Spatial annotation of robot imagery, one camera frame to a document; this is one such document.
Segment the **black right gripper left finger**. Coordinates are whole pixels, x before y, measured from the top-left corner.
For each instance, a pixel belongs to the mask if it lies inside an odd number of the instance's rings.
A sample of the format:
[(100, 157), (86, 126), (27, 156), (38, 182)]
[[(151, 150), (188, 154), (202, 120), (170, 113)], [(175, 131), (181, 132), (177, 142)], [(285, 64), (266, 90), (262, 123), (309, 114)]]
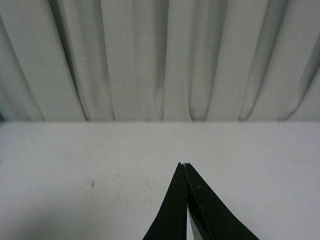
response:
[(184, 166), (178, 163), (160, 209), (143, 237), (145, 240), (187, 238), (188, 184)]

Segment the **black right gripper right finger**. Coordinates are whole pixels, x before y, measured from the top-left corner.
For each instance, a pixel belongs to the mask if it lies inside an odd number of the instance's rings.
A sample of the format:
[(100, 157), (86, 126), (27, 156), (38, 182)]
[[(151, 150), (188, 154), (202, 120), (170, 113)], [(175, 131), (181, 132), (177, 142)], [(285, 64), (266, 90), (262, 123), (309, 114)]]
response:
[(185, 164), (188, 210), (202, 240), (257, 240), (227, 208), (196, 169)]

